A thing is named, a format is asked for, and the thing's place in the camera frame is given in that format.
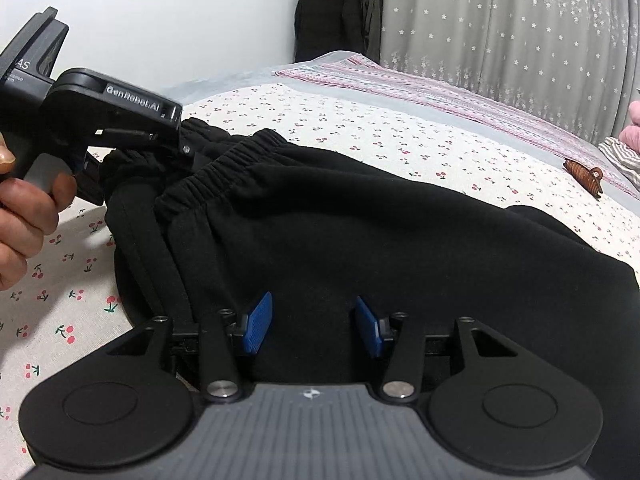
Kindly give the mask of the person left hand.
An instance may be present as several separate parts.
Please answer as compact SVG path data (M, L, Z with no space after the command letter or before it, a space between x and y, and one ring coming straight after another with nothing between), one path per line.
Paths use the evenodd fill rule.
M16 285L27 273L27 260L40 253L44 238L58 227L58 214L70 206L77 183L70 174L58 174L51 193L29 182L6 177L16 163L15 155L1 137L1 289Z

